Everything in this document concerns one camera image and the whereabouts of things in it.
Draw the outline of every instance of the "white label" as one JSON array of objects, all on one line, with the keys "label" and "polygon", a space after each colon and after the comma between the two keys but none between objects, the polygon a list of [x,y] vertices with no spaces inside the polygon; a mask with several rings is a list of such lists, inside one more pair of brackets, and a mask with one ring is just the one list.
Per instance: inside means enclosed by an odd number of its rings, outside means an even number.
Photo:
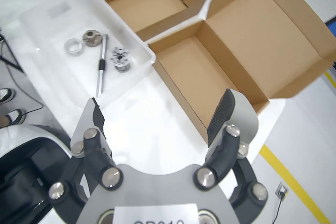
[{"label": "white label", "polygon": [[196,204],[117,206],[113,224],[199,224]]}]

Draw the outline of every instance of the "black rubber pad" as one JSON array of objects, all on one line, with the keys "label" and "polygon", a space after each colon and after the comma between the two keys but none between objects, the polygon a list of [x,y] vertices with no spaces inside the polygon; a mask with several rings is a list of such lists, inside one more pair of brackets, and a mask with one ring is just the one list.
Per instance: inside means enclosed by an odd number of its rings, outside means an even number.
[{"label": "black rubber pad", "polygon": [[224,122],[231,118],[234,111],[235,100],[234,95],[230,89],[227,89],[219,101],[219,104],[212,116],[211,122],[207,129],[208,134],[208,147],[211,145],[212,141],[215,139],[217,133],[223,126]]}]

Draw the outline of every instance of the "metal bearing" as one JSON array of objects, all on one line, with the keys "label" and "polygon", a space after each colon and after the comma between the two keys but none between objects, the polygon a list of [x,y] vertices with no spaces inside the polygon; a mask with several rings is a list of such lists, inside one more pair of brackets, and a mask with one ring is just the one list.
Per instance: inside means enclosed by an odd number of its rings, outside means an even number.
[{"label": "metal bearing", "polygon": [[102,42],[102,35],[96,30],[89,29],[83,34],[83,42],[86,46],[96,47]]},{"label": "metal bearing", "polygon": [[114,68],[120,73],[125,73],[130,69],[129,55],[125,48],[115,47],[112,51],[111,60]]},{"label": "metal bearing", "polygon": [[79,56],[84,51],[84,44],[76,38],[67,40],[64,44],[64,49],[71,56]]}]

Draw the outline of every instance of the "power cord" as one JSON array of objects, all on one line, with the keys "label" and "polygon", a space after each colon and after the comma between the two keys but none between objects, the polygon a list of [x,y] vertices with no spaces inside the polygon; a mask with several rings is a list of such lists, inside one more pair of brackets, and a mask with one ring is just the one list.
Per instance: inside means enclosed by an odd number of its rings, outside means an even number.
[{"label": "power cord", "polygon": [[[0,56],[2,56],[2,54],[3,54],[3,44],[4,44],[4,42],[5,42],[4,40],[1,42]],[[37,108],[37,109],[35,109],[35,110],[31,110],[31,111],[28,111],[28,112],[24,113],[23,116],[24,116],[24,115],[27,115],[27,114],[29,114],[29,113],[31,113],[31,112],[34,112],[34,111],[43,109],[43,108],[44,108],[44,104],[42,104],[41,102],[39,102],[38,100],[36,100],[34,97],[30,96],[26,91],[24,91],[24,90],[18,85],[18,83],[16,82],[16,80],[14,79],[13,74],[12,74],[12,72],[11,72],[9,66],[8,66],[7,64],[5,64],[5,66],[6,66],[6,69],[7,69],[7,71],[8,71],[9,76],[11,77],[13,83],[17,86],[17,88],[19,88],[19,90],[20,90],[23,94],[25,94],[28,98],[32,99],[33,101],[35,101],[36,103],[38,103],[39,105],[41,105],[40,108]]]},{"label": "power cord", "polygon": [[281,205],[281,203],[282,203],[282,200],[283,200],[284,197],[285,197],[285,193],[284,193],[284,192],[280,192],[279,194],[280,194],[280,196],[281,196],[281,198],[280,198],[280,203],[279,203],[279,206],[278,206],[278,208],[277,208],[276,216],[275,216],[275,219],[273,220],[272,224],[274,224],[274,223],[275,223],[275,220],[277,219],[277,215],[279,214],[280,205]]}]

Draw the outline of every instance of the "sneaker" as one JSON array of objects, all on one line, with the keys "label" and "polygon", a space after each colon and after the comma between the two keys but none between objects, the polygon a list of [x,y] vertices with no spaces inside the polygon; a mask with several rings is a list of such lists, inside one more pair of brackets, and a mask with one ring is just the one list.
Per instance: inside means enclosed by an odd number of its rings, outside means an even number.
[{"label": "sneaker", "polygon": [[9,119],[9,126],[19,125],[25,120],[25,110],[13,110],[5,116]]},{"label": "sneaker", "polygon": [[15,91],[9,88],[0,89],[0,105],[9,102],[14,98]]}]

